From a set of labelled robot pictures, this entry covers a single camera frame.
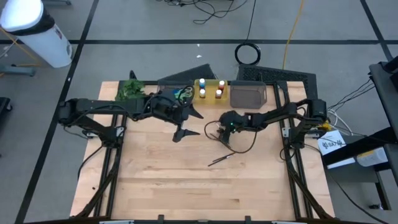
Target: white bin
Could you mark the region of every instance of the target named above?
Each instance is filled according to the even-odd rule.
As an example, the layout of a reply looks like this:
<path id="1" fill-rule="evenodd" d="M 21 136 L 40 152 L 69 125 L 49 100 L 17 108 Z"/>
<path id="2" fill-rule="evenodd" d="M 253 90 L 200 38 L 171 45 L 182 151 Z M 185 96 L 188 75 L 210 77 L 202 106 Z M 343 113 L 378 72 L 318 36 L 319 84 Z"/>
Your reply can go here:
<path id="1" fill-rule="evenodd" d="M 54 68 L 72 62 L 72 46 L 41 0 L 8 0 L 0 23 Z"/>

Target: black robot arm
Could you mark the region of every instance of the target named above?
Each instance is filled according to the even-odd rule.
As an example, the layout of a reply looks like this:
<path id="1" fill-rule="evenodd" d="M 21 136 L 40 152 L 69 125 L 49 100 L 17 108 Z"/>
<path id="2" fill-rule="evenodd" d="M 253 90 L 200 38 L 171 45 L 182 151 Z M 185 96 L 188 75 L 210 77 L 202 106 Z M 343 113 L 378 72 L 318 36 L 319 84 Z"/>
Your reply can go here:
<path id="1" fill-rule="evenodd" d="M 307 105 L 304 115 L 297 113 L 297 108 Z M 326 103 L 323 100 L 302 100 L 296 103 L 287 103 L 285 106 L 266 113 L 245 113 L 243 116 L 236 111 L 228 111 L 221 115 L 219 122 L 224 128 L 219 130 L 220 140 L 229 143 L 231 133 L 241 131 L 261 131 L 269 124 L 287 118 L 300 120 L 297 127 L 286 130 L 284 137 L 289 138 L 289 143 L 302 148 L 304 136 L 311 128 L 323 124 L 327 120 Z"/>
<path id="2" fill-rule="evenodd" d="M 89 118 L 88 114 L 120 114 L 126 115 L 133 121 L 153 116 L 177 125 L 173 136 L 174 142 L 179 142 L 184 136 L 199 134 L 182 129 L 182 123 L 188 119 L 189 115 L 203 118 L 195 111 L 191 103 L 181 105 L 176 101 L 171 90 L 151 93 L 142 98 L 126 101 L 71 99 L 58 105 L 58 122 L 61 125 L 64 127 L 78 126 L 88 137 L 98 136 L 107 147 L 117 146 L 118 139 L 126 127 L 103 126 Z"/>

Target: wooden table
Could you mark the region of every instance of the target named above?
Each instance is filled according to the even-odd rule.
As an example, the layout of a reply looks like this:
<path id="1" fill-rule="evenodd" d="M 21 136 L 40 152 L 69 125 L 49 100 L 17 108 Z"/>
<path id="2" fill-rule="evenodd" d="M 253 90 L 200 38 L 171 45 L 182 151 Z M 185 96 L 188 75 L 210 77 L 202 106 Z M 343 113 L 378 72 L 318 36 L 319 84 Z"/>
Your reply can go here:
<path id="1" fill-rule="evenodd" d="M 288 88 L 291 101 L 306 98 L 302 82 L 288 82 Z M 114 100 L 117 89 L 118 82 L 103 82 L 99 99 Z M 156 89 L 146 86 L 145 91 Z M 267 98 L 259 110 L 261 113 L 276 108 L 271 86 L 267 86 Z M 172 142 L 176 126 L 170 123 L 155 118 L 127 122 L 112 219 L 156 220 L 163 214 L 166 220 L 243 220 L 245 215 L 252 220 L 294 220 L 286 164 L 279 158 L 283 148 L 279 123 L 258 132 L 250 152 L 208 167 L 212 160 L 229 151 L 221 143 L 207 139 L 203 127 L 232 108 L 229 105 L 195 105 L 195 108 L 204 119 L 189 117 L 184 128 L 201 135 L 185 137 L 178 143 Z M 111 124 L 110 115 L 96 115 L 95 120 Z M 209 127 L 209 132 L 215 129 L 215 125 Z M 250 132 L 233 134 L 231 145 L 236 150 L 245 150 L 253 136 Z M 316 140 L 306 139 L 306 143 L 317 147 Z M 99 146 L 99 139 L 89 140 L 85 157 Z M 308 189 L 334 215 L 320 154 L 309 147 L 301 153 Z M 102 150 L 82 169 L 71 215 L 80 212 L 98 188 L 104 154 Z M 297 191 L 304 217 L 302 194 L 299 188 Z M 105 192 L 101 214 L 105 214 L 107 200 Z"/>

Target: green plant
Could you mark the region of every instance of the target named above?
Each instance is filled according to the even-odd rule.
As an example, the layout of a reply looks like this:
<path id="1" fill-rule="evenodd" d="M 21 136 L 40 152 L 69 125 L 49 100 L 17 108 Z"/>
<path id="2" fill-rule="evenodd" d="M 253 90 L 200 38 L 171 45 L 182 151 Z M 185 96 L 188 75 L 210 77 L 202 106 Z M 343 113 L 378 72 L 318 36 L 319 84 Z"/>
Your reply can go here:
<path id="1" fill-rule="evenodd" d="M 142 90 L 145 87 L 144 83 L 139 80 L 128 80 L 124 82 L 123 88 L 119 90 L 115 97 L 117 101 L 125 101 L 128 99 L 144 97 L 145 93 Z"/>

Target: floor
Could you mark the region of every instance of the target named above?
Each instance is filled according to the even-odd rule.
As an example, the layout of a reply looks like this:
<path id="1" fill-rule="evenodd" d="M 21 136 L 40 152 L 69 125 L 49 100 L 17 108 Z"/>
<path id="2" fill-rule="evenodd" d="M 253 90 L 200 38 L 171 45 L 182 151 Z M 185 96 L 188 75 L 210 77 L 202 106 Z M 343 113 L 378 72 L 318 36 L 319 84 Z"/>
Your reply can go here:
<path id="1" fill-rule="evenodd" d="M 243 1 L 236 0 L 234 5 Z M 219 10 L 229 4 L 211 2 Z M 86 142 L 52 123 L 60 96 L 95 99 L 101 82 L 127 79 L 132 69 L 138 79 L 157 80 L 209 63 L 219 78 L 233 80 L 238 72 L 234 50 L 246 38 L 253 4 L 254 0 L 248 0 L 223 19 L 196 25 L 192 20 L 207 15 L 194 6 L 173 7 L 155 0 L 72 0 L 72 6 L 45 3 L 62 32 L 76 44 L 76 54 L 64 68 L 53 69 L 42 62 L 35 77 L 0 78 L 0 96 L 10 97 L 14 105 L 0 132 L 3 223 L 15 222 L 39 154 L 43 158 L 46 149 L 25 222 L 69 215 Z M 263 40 L 260 66 L 282 67 L 284 44 L 299 5 L 299 0 L 257 1 L 250 39 Z M 398 30 L 392 29 L 397 7 L 395 0 L 306 0 L 285 69 L 317 74 L 319 97 L 336 103 L 367 80 L 370 64 L 398 55 Z M 9 45 L 7 37 L 0 35 L 0 44 L 0 48 Z M 239 54 L 245 62 L 253 60 L 249 49 Z M 17 47 L 1 59 L 8 65 L 31 62 Z M 362 134 L 388 125 L 374 90 L 347 103 L 339 115 Z M 384 171 L 382 177 L 394 211 L 397 186 L 391 172 Z M 350 204 L 332 180 L 328 183 L 338 218 L 374 222 Z M 379 203 L 374 184 L 341 184 L 360 206 Z M 387 222 L 398 219 L 393 211 L 367 211 Z"/>

